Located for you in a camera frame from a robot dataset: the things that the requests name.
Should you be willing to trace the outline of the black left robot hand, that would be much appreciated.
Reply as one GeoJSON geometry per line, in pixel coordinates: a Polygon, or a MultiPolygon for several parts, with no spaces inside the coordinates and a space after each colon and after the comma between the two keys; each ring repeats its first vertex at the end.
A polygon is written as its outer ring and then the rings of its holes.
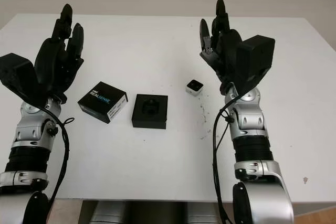
{"type": "Polygon", "coordinates": [[[79,23],[74,27],[71,24],[72,7],[65,4],[52,36],[43,42],[34,63],[38,83],[46,90],[47,96],[61,104],[66,103],[65,91],[83,64],[83,27],[79,23]]]}

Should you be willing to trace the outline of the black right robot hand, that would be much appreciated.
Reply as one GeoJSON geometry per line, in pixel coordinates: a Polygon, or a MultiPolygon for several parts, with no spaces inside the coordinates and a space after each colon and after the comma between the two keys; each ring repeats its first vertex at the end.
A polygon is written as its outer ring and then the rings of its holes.
{"type": "Polygon", "coordinates": [[[237,30],[231,29],[224,0],[216,2],[216,17],[209,32],[205,19],[200,21],[199,37],[201,42],[200,57],[215,71],[219,78],[220,92],[226,95],[233,85],[233,70],[229,67],[238,44],[242,41],[237,30]]]}

